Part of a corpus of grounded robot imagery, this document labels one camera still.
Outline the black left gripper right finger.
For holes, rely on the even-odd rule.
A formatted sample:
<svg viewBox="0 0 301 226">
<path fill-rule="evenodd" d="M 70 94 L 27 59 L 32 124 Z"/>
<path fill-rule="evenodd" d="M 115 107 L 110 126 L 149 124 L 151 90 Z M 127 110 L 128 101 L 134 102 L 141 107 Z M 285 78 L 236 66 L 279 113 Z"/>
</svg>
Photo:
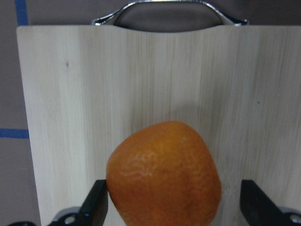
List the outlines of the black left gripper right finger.
<svg viewBox="0 0 301 226">
<path fill-rule="evenodd" d="M 250 226 L 299 226 L 301 212 L 278 207 L 253 180 L 243 179 L 240 211 Z"/>
</svg>

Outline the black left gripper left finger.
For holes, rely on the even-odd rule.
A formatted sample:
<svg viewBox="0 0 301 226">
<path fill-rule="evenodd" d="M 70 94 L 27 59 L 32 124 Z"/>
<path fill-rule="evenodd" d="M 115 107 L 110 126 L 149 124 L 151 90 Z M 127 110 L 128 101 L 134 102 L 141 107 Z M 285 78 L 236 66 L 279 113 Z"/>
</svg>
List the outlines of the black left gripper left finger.
<svg viewBox="0 0 301 226">
<path fill-rule="evenodd" d="M 50 226 L 103 226 L 108 212 L 106 180 L 96 180 L 79 207 L 59 211 Z"/>
</svg>

